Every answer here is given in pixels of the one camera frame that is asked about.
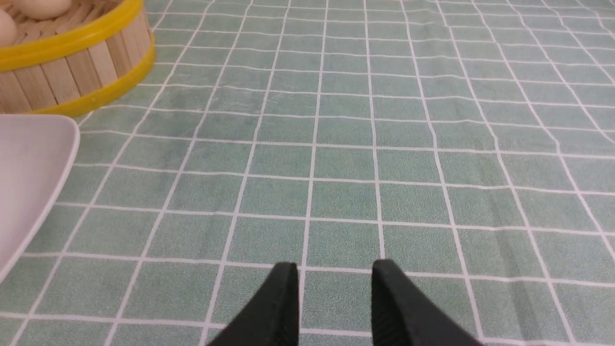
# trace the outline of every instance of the egg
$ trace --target egg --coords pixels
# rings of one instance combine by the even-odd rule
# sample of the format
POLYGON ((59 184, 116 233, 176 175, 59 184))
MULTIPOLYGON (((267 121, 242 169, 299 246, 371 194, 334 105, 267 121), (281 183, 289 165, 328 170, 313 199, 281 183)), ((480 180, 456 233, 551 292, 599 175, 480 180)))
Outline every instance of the egg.
POLYGON ((71 0, 15 0, 15 6, 32 19, 59 17, 71 8, 71 0))
POLYGON ((9 14, 0 9, 0 47, 7 47, 17 39, 17 25, 9 14))

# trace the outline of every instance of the grid pattern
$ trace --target grid pattern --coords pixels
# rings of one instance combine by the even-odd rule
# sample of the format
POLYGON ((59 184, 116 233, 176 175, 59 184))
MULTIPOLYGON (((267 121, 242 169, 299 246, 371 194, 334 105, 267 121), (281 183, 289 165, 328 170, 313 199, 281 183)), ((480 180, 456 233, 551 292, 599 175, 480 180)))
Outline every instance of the grid pattern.
POLYGON ((370 345, 394 259, 489 345, 615 345, 613 0, 146 0, 0 345, 205 345, 278 261, 302 345, 370 345))

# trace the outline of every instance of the bamboo basket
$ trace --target bamboo basket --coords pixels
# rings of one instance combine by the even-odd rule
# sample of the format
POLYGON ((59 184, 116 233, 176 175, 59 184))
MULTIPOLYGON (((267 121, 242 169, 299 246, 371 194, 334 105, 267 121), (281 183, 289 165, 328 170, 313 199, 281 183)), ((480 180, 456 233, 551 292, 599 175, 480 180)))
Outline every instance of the bamboo basket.
POLYGON ((18 38, 0 48, 0 116, 83 115, 125 94, 156 59, 143 0, 73 0, 52 20, 21 14, 0 0, 18 38))

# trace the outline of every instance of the yellow rim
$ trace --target yellow rim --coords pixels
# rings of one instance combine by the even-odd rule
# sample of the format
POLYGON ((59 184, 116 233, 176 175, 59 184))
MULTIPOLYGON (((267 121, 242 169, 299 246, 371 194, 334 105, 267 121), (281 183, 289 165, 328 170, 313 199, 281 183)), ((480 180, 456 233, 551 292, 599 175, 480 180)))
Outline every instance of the yellow rim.
POLYGON ((0 49, 0 72, 37 65, 92 47, 122 31, 139 14, 143 0, 124 0, 108 14, 67 33, 0 49))
POLYGON ((76 100, 62 103, 61 105, 54 107, 32 111, 29 114, 60 114, 71 118, 84 115, 118 99, 120 96, 137 86, 137 84, 139 84, 139 82, 147 76, 152 66, 154 66, 155 61, 156 45, 154 43, 154 39, 152 38, 152 45, 139 65, 135 66, 135 68, 130 70, 130 72, 119 78, 117 81, 76 100))

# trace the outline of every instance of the white plate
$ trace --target white plate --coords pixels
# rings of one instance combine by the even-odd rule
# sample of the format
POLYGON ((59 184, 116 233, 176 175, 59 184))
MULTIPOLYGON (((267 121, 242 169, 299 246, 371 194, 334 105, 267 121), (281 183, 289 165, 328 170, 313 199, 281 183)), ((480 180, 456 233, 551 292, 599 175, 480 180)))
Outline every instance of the white plate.
POLYGON ((0 115, 0 283, 47 217, 79 148, 59 115, 0 115))

